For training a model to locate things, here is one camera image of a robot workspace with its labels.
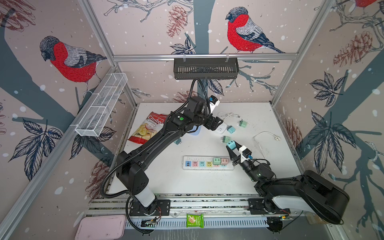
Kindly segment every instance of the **white wire mesh basket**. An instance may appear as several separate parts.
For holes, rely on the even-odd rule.
[[[97,94],[75,131],[80,136],[98,137],[127,83],[125,73],[112,73]]]

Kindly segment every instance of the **bullfinch illustration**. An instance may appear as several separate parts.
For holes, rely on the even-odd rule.
[[[275,45],[265,36],[263,30],[257,26],[248,16],[248,11],[244,7],[231,9],[225,18],[228,20],[228,40],[240,51],[250,51],[256,49],[269,48],[278,53],[284,53],[277,49]]]
[[[84,48],[72,47],[60,42],[53,36],[45,37],[41,41],[40,51],[44,61],[49,59],[68,80],[87,84],[87,90],[83,92],[83,96],[91,93],[88,90],[88,80],[96,74],[98,64],[107,59]]]

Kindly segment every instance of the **black metal basket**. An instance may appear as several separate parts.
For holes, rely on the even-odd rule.
[[[237,58],[175,58],[175,79],[235,79],[239,73]]]

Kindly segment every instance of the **red snack bag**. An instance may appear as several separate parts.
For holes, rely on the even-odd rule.
[[[151,137],[155,136],[155,134],[163,128],[166,118],[166,114],[157,114],[151,112],[147,119],[132,134],[132,136],[129,137],[128,140],[139,144],[146,143]]]

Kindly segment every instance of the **wall-mounted basket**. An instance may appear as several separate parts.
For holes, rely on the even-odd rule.
[[[100,135],[126,83],[125,73],[112,73],[109,76],[107,83],[97,94],[75,129],[80,136],[98,137]]]
[[[239,64],[237,58],[175,58],[173,73],[177,80],[235,79]]]

